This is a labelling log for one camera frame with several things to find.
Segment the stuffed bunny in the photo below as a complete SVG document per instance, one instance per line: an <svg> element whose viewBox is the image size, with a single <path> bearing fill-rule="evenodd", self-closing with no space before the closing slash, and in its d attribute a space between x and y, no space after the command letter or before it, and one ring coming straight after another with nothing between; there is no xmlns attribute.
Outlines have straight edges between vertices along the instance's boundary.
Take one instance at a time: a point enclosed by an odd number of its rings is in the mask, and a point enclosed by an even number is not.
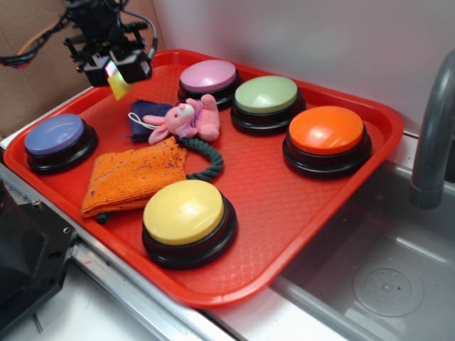
<svg viewBox="0 0 455 341"><path fill-rule="evenodd" d="M186 103L170 109L165 117L145 115L142 119L147 124L158 126L150 134L150 144L163 141L169 134L179 137L197 135L207 142L220 135L220 114L211 94L203 95L200 101L188 98Z"/></svg>

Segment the pink button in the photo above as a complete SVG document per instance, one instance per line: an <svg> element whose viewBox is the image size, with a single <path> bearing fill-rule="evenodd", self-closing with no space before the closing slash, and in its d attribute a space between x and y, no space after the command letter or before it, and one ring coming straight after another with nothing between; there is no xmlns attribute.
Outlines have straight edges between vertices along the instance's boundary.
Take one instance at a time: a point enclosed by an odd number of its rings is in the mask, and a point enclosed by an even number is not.
<svg viewBox="0 0 455 341"><path fill-rule="evenodd" d="M204 60L196 63L180 76L183 87L193 92L212 92L227 87L236 78L232 63L224 60Z"/></svg>

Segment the orange towel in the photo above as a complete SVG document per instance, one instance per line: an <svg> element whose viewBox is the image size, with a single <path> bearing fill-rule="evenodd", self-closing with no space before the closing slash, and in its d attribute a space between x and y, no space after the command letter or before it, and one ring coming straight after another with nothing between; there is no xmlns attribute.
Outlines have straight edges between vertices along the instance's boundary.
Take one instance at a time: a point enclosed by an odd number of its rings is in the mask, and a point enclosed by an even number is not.
<svg viewBox="0 0 455 341"><path fill-rule="evenodd" d="M186 149L173 136L143 149L99 156L82 203L82 216L145 207L158 190L185 180L185 161Z"/></svg>

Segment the green rope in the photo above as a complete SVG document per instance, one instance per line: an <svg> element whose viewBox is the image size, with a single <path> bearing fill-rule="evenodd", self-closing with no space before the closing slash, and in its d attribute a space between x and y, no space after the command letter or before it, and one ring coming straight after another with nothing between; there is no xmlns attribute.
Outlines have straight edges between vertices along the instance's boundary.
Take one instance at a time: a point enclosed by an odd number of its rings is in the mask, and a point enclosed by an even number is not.
<svg viewBox="0 0 455 341"><path fill-rule="evenodd" d="M210 166L207 169L203 170L202 172L187 174L187 179L211 181L220 175L220 172L223 169L223 157L210 144L199 139L187 139L185 137L178 137L177 141L183 144L185 147L193 149L194 151L197 151L198 153L204 155L206 158L210 159Z"/></svg>

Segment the navy blue cloth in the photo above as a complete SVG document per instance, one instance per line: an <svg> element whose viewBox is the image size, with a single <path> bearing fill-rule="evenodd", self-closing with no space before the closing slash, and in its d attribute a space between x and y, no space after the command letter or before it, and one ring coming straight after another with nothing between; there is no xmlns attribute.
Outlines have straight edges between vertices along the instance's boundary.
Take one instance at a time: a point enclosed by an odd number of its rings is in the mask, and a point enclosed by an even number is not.
<svg viewBox="0 0 455 341"><path fill-rule="evenodd" d="M134 112L142 121L145 115L164 117L173 106L164 103L155 103L138 99L131 104L131 112ZM131 129L131 140L133 142L145 142L149 139L151 130L135 121L129 120Z"/></svg>

